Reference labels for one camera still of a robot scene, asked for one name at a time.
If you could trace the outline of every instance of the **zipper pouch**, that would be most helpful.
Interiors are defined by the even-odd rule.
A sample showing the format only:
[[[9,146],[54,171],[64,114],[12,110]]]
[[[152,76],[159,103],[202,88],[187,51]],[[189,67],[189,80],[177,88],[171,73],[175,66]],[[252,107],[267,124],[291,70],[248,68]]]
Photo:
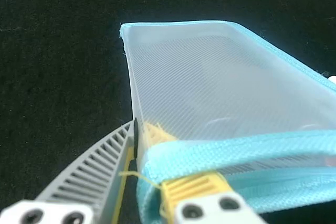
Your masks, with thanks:
[[[257,212],[336,198],[336,85],[243,26],[123,24],[138,168],[160,183],[217,169]],[[143,223],[160,194],[138,182]]]

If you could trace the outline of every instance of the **blue fabric trim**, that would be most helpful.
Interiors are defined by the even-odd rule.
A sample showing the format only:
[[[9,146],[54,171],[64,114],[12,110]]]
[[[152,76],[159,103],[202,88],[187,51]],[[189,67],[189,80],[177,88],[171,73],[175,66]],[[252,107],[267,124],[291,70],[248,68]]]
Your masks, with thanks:
[[[155,155],[155,159],[150,158],[144,164],[141,173],[159,184],[165,179],[199,173],[204,170],[300,154],[336,155],[336,131],[265,134],[203,142],[197,145],[188,145],[184,141],[163,143],[148,150],[148,155]],[[299,174],[300,171],[306,172],[307,168],[296,168],[294,175]],[[243,186],[242,183],[248,181],[248,176],[255,179],[260,177],[260,172],[243,174],[242,176],[247,177],[240,179],[237,176],[229,176],[228,181],[238,193],[245,197],[250,206],[258,212],[265,212],[335,199],[336,170],[328,171],[329,173],[326,175],[318,176],[314,173],[311,175],[309,172],[304,180],[299,175],[288,181],[274,182],[272,184],[274,191],[259,189],[266,186],[264,182],[257,186],[249,186],[248,183],[246,187]],[[143,223],[160,223],[158,193],[147,182],[142,180],[138,182],[137,199]]]

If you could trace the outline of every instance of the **yellow thread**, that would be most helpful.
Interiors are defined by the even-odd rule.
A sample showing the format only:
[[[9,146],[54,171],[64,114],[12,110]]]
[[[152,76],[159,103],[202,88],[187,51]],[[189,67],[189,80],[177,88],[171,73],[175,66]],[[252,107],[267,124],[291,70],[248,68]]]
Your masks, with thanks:
[[[163,218],[165,218],[165,219],[168,219],[168,215],[167,215],[167,213],[164,211],[164,209],[163,209],[163,202],[161,202],[161,204],[160,204],[160,210],[159,210],[159,213],[160,213],[160,215],[163,217]]]
[[[125,171],[125,172],[119,172],[119,176],[135,176],[135,177],[138,177],[138,178],[143,179],[144,181],[148,182],[149,184],[151,184],[152,186],[154,186],[158,190],[161,190],[161,186],[159,186],[158,184],[156,184],[153,181],[151,181],[149,178],[141,175],[140,173],[138,173],[138,172],[136,172],[134,170],[128,170],[128,171]]]

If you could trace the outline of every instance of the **gray ridged plastic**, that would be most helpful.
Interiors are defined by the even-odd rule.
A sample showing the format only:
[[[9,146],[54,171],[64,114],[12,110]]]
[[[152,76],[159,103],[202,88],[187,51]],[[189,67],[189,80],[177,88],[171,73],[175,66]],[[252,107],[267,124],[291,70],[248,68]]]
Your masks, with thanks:
[[[36,198],[92,207],[95,223],[111,223],[128,148],[134,145],[134,121],[98,141],[64,169]]]

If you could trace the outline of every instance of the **white plastic piece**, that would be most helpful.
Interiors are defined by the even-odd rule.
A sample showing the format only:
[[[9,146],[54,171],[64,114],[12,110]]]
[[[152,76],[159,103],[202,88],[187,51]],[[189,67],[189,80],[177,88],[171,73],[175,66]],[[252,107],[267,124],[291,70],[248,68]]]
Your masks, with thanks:
[[[221,200],[235,202],[238,209],[224,209]],[[175,224],[265,224],[244,199],[235,192],[214,194],[181,201],[175,211]]]
[[[331,76],[328,80],[336,84],[336,76]]]
[[[202,141],[336,129],[335,92],[233,23],[124,24],[121,37],[140,169],[153,146],[147,123]]]
[[[41,215],[36,216],[38,221],[33,222],[33,216],[29,213],[32,211],[40,211]],[[82,221],[76,220],[76,215],[79,213],[83,216]],[[66,222],[69,215],[73,215],[72,222]],[[26,218],[31,218],[31,222],[25,221]],[[87,205],[82,204],[60,204],[60,203],[47,203],[41,201],[21,200],[12,206],[5,208],[0,215],[0,224],[94,224],[93,211]]]

